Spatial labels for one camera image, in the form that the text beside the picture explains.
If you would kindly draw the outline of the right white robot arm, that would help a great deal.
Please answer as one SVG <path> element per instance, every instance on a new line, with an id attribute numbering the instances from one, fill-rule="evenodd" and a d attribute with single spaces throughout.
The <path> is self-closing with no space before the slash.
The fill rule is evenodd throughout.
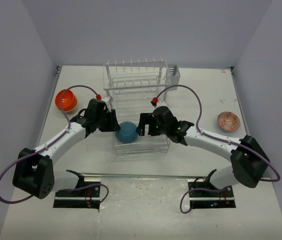
<path id="1" fill-rule="evenodd" d="M 175 144 L 200 148 L 228 160 L 229 166 L 212 170 L 204 180 L 204 191 L 211 197 L 235 184 L 255 188 L 270 162 L 252 136 L 233 138 L 204 131 L 192 122 L 177 120 L 166 106 L 159 106 L 150 113 L 141 113 L 136 132 L 139 136 L 165 135 Z"/>

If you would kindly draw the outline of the blue patterned bowl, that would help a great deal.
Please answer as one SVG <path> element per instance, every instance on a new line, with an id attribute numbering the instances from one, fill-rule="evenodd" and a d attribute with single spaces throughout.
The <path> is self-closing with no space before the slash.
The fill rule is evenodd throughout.
<path id="1" fill-rule="evenodd" d="M 233 112 L 224 111 L 217 116 L 217 124 L 223 131 L 231 133 L 240 128 L 241 120 Z"/>

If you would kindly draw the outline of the teal bowl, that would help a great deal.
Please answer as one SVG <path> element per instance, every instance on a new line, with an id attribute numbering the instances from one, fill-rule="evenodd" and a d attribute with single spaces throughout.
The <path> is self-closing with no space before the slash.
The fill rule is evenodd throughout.
<path id="1" fill-rule="evenodd" d="M 123 144 L 131 144 L 138 137 L 139 134 L 136 132 L 137 126 L 130 121 L 124 121 L 119 124 L 120 130 L 115 132 L 115 137 Z"/>

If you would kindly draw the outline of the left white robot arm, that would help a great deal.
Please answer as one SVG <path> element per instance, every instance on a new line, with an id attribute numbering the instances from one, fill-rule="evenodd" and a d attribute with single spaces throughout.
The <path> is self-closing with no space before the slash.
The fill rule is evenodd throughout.
<path id="1" fill-rule="evenodd" d="M 79 111 L 68 125 L 46 143 L 35 149 L 24 148 L 19 153 L 12 184 L 38 199 L 52 191 L 69 192 L 78 197 L 84 193 L 83 176 L 73 170 L 54 171 L 54 165 L 74 145 L 96 130 L 115 132 L 120 129 L 112 98 L 91 99 L 87 108 Z"/>

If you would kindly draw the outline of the orange bowl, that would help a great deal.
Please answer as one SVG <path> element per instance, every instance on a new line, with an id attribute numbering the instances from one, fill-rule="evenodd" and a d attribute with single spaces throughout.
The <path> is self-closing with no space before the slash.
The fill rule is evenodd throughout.
<path id="1" fill-rule="evenodd" d="M 77 106 L 78 100 L 71 90 L 63 89 L 56 95 L 54 102 L 59 110 L 63 107 L 63 110 L 68 112 Z"/>
<path id="2" fill-rule="evenodd" d="M 56 107 L 60 111 L 62 110 L 61 107 L 63 107 L 63 111 L 66 113 L 73 111 L 78 104 L 78 100 L 76 98 L 73 98 L 73 99 L 63 98 L 62 100 L 55 99 L 54 102 L 55 102 Z"/>

